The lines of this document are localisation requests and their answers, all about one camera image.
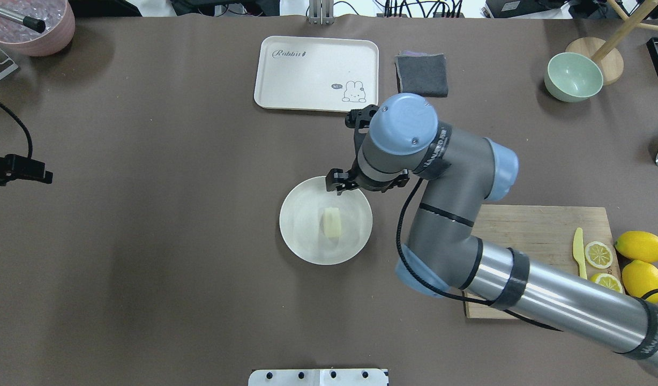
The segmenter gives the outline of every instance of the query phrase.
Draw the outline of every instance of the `rabbit illustration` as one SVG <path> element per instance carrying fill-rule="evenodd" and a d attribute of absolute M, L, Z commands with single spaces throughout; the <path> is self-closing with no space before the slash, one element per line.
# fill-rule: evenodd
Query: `rabbit illustration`
<path fill-rule="evenodd" d="M 361 81 L 349 81 L 346 83 L 346 91 L 343 93 L 344 102 L 366 102 L 365 87 Z"/>

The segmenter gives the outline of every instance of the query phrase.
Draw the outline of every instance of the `brown tablecloth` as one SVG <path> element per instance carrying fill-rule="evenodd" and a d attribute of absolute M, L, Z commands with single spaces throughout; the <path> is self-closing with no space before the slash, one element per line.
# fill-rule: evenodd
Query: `brown tablecloth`
<path fill-rule="evenodd" d="M 29 126 L 52 185 L 0 188 L 0 385 L 246 384 L 252 369 L 382 367 L 391 384 L 658 384 L 635 362 L 567 333 L 470 321 L 393 274 L 409 189 L 367 193 L 365 249 L 338 266 L 295 257 L 278 229 L 300 181 L 348 168 L 334 113 L 253 101 L 271 35 L 368 39 L 380 100 L 401 50 L 443 52 L 439 117 L 514 149 L 501 203 L 603 206 L 613 236 L 658 234 L 658 81 L 651 32 L 620 44 L 625 73 L 562 103 L 542 77 L 616 20 L 303 17 L 78 20 L 72 46 L 13 55 L 0 100 Z M 26 154 L 0 112 L 0 155 Z"/>

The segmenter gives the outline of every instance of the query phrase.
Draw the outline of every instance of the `light green bowl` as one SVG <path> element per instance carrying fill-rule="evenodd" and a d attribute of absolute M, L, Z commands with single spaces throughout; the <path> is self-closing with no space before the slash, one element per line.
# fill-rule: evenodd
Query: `light green bowl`
<path fill-rule="evenodd" d="M 603 73 L 598 64 L 586 56 L 563 52 L 550 59 L 544 83 L 555 98 L 563 102 L 581 102 L 603 88 Z"/>

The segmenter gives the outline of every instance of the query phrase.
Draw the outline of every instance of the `wooden cutting board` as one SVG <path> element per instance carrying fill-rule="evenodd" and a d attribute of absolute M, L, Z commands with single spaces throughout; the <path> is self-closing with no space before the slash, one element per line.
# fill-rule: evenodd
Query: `wooden cutting board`
<path fill-rule="evenodd" d="M 610 223 L 603 207 L 482 205 L 472 233 L 579 276 L 577 262 L 572 258 L 572 239 L 577 227 L 584 229 L 584 245 L 600 241 L 614 252 Z M 608 269 L 597 269 L 586 262 L 587 277 L 598 272 L 622 279 L 616 258 Z M 468 302 L 465 302 L 465 313 L 468 318 L 513 318 L 494 308 Z"/>

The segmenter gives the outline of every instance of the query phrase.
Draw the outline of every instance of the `gray napkin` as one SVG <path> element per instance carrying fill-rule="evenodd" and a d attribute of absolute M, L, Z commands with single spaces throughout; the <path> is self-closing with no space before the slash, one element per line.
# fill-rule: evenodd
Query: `gray napkin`
<path fill-rule="evenodd" d="M 401 93 L 447 97 L 446 56 L 403 51 L 395 57 Z"/>

